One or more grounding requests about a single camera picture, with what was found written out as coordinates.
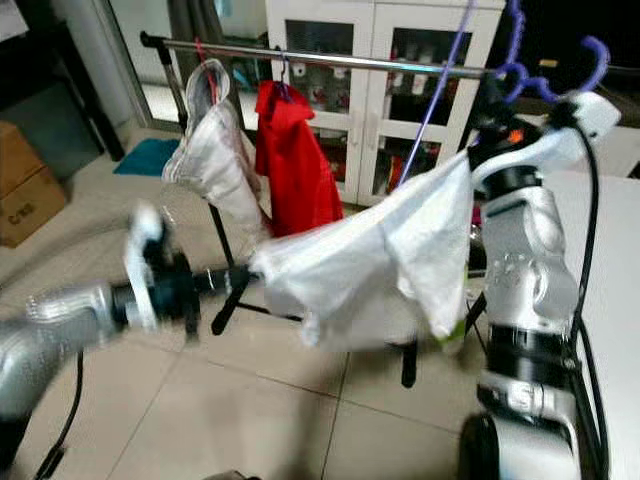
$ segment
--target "white table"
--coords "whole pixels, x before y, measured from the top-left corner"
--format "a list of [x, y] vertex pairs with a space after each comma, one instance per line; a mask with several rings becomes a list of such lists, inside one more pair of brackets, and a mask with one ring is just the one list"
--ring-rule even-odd
[[[560, 172], [553, 190], [567, 239], [567, 264], [580, 278], [589, 177]], [[602, 177], [584, 319], [609, 431], [611, 479], [640, 479], [640, 181]]]

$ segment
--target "white cabinet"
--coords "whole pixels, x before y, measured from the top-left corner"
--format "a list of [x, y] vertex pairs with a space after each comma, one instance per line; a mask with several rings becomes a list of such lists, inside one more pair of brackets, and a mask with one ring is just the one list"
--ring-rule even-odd
[[[457, 0], [411, 5], [266, 2], [271, 47], [436, 64], [449, 54], [465, 5]], [[456, 64], [484, 66], [502, 6], [487, 0], [472, 12]], [[281, 62], [272, 67], [279, 78]], [[437, 77], [294, 63], [285, 81], [305, 95], [316, 112], [309, 123], [332, 165], [342, 200], [372, 205], [384, 198], [397, 182]], [[456, 152], [477, 87], [477, 80], [447, 82], [412, 174]]]

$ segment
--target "white cloth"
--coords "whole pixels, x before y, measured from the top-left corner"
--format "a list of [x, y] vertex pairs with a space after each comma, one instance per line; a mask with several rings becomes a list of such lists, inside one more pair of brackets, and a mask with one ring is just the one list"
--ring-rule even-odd
[[[218, 101], [212, 105], [206, 72], [214, 76]], [[232, 215], [254, 245], [270, 237], [258, 205], [260, 181], [255, 149], [238, 127], [227, 98], [229, 76], [216, 59], [196, 68], [187, 83], [187, 130], [165, 165], [162, 179], [195, 191]]]
[[307, 344], [376, 347], [425, 327], [445, 339], [462, 314], [472, 200], [463, 152], [362, 213], [263, 243], [251, 269], [272, 311], [304, 314]]

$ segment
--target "wall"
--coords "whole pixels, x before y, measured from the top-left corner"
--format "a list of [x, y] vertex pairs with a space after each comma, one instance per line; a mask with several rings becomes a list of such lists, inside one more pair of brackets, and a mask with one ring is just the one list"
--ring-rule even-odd
[[52, 0], [52, 4], [58, 17], [67, 21], [109, 120], [114, 126], [126, 122], [134, 115], [133, 106], [93, 2]]

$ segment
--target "metal pole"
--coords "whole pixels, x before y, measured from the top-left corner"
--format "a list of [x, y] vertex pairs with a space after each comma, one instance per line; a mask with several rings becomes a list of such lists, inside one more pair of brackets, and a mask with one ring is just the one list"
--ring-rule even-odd
[[209, 204], [209, 210], [211, 211], [213, 223], [215, 224], [216, 230], [218, 231], [218, 238], [220, 238], [220, 244], [222, 245], [224, 258], [227, 259], [227, 264], [230, 267], [233, 267], [235, 265], [235, 261], [233, 260], [233, 253], [231, 253], [231, 247], [229, 246], [229, 239], [227, 239], [227, 234], [224, 231], [224, 224], [222, 223], [220, 211], [211, 204]]
[[[196, 44], [193, 42], [150, 36], [145, 32], [142, 32], [140, 38], [145, 47], [156, 47], [155, 44], [162, 43], [162, 45], [171, 50], [188, 52], [196, 51]], [[265, 48], [236, 47], [210, 43], [203, 43], [202, 48], [207, 50], [209, 53], [220, 56], [282, 60], [284, 55], [284, 57], [286, 57], [290, 62], [311, 63], [332, 67], [359, 68], [364, 70], [380, 70], [385, 72], [424, 73], [437, 76], [440, 75], [444, 69], [442, 65], [421, 65], [415, 62], [397, 62], [369, 57], [352, 57], [349, 55], [270, 50]], [[483, 68], [453, 67], [449, 70], [449, 76], [452, 78], [472, 78], [479, 80], [485, 72], [487, 72], [487, 70]]]
[[176, 102], [176, 107], [178, 107], [178, 123], [180, 124], [180, 128], [182, 129], [182, 133], [187, 130], [187, 109], [184, 105], [184, 101], [182, 100], [182, 91], [180, 90], [180, 82], [178, 82], [178, 77], [176, 76], [176, 71], [173, 69], [172, 64], [162, 64], [164, 68], [164, 74], [167, 77], [167, 81], [169, 83], [169, 89], [171, 90], [171, 95], [173, 96], [173, 101]]

